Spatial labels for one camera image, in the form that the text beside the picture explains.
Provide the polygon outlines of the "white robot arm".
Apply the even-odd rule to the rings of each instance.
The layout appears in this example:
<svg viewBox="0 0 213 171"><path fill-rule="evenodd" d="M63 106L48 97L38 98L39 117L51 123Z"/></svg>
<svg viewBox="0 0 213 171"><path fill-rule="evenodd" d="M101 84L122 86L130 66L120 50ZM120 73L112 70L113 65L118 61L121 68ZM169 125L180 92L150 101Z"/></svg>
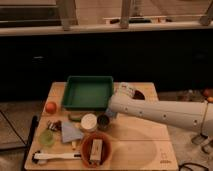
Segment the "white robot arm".
<svg viewBox="0 0 213 171"><path fill-rule="evenodd" d="M113 112L213 136L213 103L138 100L133 98L135 92L133 85L120 83L108 102L108 108Z"/></svg>

